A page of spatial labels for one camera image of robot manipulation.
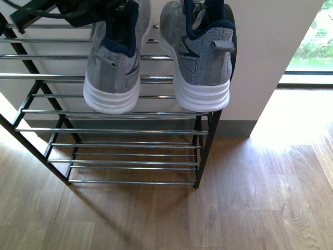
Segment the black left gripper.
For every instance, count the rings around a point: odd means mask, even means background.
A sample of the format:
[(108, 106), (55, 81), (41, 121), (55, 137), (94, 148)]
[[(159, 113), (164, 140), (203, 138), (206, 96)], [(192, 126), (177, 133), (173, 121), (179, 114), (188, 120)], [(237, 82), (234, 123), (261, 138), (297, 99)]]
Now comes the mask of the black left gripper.
[(28, 1), (25, 5), (18, 5), (13, 1), (3, 1), (15, 9), (10, 15), (14, 25), (21, 33), (41, 18), (63, 19), (72, 27), (78, 28), (88, 24), (105, 21), (127, 1)]

